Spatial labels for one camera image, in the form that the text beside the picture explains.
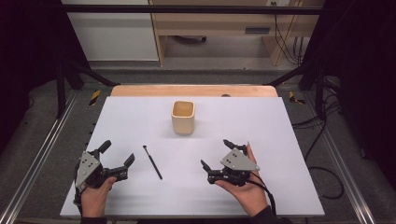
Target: table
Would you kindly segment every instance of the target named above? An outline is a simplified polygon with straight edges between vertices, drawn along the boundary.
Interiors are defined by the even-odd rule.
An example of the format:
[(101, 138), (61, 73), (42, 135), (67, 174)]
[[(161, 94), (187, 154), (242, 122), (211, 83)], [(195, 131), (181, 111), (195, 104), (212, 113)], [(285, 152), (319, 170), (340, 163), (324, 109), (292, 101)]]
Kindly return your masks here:
[[(261, 97), (188, 95), (193, 91), (206, 95), (208, 90), (213, 90), (211, 95), (224, 91), (243, 95), (249, 89), (255, 90), (252, 95)], [(141, 91), (151, 96), (140, 96)], [(161, 91), (174, 96), (157, 96)], [(263, 92), (273, 97), (263, 97)], [(121, 166), (132, 152), (136, 160), (129, 169), (129, 178), (117, 183), (109, 193), (106, 214), (131, 219), (246, 216), (232, 195), (207, 183), (200, 163), (204, 160), (212, 169), (221, 169), (219, 160), (229, 152), (222, 139), (228, 139), (237, 145), (247, 141), (252, 145), (280, 216), (323, 216), (283, 101), (274, 96), (275, 89), (262, 86), (115, 88), (106, 99), (87, 150), (109, 139), (112, 146), (101, 156), (105, 167)], [(176, 100), (195, 102), (196, 128), (192, 135), (173, 133), (170, 113)], [(163, 180), (157, 176), (143, 145), (148, 146)], [(72, 204), (73, 184), (70, 192), (61, 216), (78, 217)]]

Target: yellow and black tape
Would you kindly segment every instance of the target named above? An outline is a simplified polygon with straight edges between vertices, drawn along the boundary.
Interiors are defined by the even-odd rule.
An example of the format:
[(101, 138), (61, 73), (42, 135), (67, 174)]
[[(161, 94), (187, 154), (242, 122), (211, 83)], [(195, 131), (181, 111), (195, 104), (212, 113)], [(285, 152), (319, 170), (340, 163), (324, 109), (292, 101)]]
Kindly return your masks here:
[(93, 93), (92, 98), (91, 98), (91, 100), (90, 100), (90, 105), (95, 105), (96, 100), (97, 100), (98, 97), (99, 97), (99, 94), (100, 94), (100, 91), (95, 91), (95, 92)]
[(293, 93), (292, 91), (289, 91), (289, 100), (290, 100), (292, 103), (297, 103), (297, 104), (300, 104), (300, 105), (305, 105), (305, 100), (297, 100), (297, 99), (294, 97), (294, 93)]

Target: black pen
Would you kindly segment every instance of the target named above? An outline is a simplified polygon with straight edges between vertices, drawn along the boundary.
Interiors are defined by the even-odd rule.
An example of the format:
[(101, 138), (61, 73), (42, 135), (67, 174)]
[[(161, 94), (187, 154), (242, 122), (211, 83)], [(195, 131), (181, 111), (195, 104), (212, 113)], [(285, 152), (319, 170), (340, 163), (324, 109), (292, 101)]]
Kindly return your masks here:
[(146, 146), (143, 146), (143, 148), (146, 150), (146, 152), (148, 153), (148, 157), (151, 160), (152, 165), (154, 166), (155, 171), (157, 172), (158, 176), (160, 177), (160, 179), (163, 179), (163, 177), (160, 174), (160, 171), (158, 170), (157, 166), (155, 165), (154, 160), (152, 159), (151, 155), (149, 154), (148, 148)]

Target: person's hand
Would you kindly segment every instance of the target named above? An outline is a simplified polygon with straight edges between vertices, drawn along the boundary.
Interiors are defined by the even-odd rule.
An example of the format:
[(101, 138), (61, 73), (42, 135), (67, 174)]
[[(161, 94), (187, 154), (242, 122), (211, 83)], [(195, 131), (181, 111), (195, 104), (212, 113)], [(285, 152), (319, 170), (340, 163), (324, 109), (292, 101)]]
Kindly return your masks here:
[[(247, 144), (247, 156), (254, 163), (257, 163), (250, 144)], [(255, 175), (250, 175), (250, 180), (261, 184), (262, 182)], [(224, 180), (218, 180), (215, 184), (230, 192), (251, 217), (256, 216), (262, 209), (268, 206), (265, 191), (256, 185), (246, 183), (246, 185), (238, 187)]]
[(86, 188), (82, 192), (83, 217), (103, 217), (105, 215), (107, 194), (116, 180), (116, 177), (109, 177), (99, 189)]

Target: white cabinet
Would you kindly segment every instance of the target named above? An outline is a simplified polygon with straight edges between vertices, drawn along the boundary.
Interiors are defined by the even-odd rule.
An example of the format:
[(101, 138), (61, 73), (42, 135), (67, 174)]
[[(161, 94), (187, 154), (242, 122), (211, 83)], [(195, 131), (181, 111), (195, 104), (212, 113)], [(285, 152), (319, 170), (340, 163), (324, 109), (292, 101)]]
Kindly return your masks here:
[[(64, 4), (147, 5), (146, 0), (62, 0)], [(148, 13), (68, 13), (88, 61), (158, 61)]]

